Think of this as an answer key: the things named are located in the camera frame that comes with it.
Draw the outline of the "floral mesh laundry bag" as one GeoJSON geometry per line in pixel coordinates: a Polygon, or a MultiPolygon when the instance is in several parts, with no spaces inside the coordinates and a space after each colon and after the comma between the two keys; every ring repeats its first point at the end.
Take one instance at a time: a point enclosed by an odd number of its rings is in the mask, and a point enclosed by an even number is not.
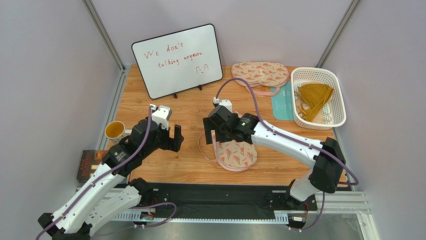
{"type": "Polygon", "coordinates": [[[202,132],[197,140],[201,155],[212,163],[217,163],[229,172],[244,172],[250,169],[258,161],[258,152],[254,145],[247,142],[236,142],[235,140],[221,143],[217,141],[216,135],[211,131],[214,158],[209,158],[201,147],[201,138],[205,137],[202,132]]]}

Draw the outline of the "mustard yellow bra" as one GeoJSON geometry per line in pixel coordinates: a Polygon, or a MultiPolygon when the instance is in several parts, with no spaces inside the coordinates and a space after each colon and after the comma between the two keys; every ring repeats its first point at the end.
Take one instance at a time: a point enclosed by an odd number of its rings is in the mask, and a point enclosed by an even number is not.
{"type": "Polygon", "coordinates": [[[296,97],[296,111],[307,122],[314,121],[334,94],[334,88],[318,82],[306,83],[297,89],[298,91],[294,92],[296,97]]]}

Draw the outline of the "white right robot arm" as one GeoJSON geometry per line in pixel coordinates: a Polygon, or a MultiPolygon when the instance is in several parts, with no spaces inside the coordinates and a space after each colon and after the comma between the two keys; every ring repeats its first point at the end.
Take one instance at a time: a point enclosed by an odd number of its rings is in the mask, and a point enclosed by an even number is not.
{"type": "Polygon", "coordinates": [[[203,118],[206,143],[235,141],[276,150],[310,168],[303,177],[293,180],[286,194],[299,202],[324,192],[333,194],[340,184],[346,162],[338,142],[328,137],[325,141],[304,138],[280,129],[261,117],[245,113],[238,116],[223,105],[217,105],[203,118]]]}

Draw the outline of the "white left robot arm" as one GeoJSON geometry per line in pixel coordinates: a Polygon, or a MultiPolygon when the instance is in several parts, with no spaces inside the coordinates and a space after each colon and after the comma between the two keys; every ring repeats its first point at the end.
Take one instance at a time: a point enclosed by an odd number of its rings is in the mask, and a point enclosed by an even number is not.
{"type": "Polygon", "coordinates": [[[181,126],[174,126],[171,137],[166,118],[148,116],[115,141],[81,189],[61,208],[38,218],[42,230],[36,239],[48,234],[53,240],[89,240],[103,225],[128,209],[158,207],[153,200],[153,188],[142,178],[132,180],[104,203],[101,200],[154,151],[178,152],[184,141],[181,126]]]}

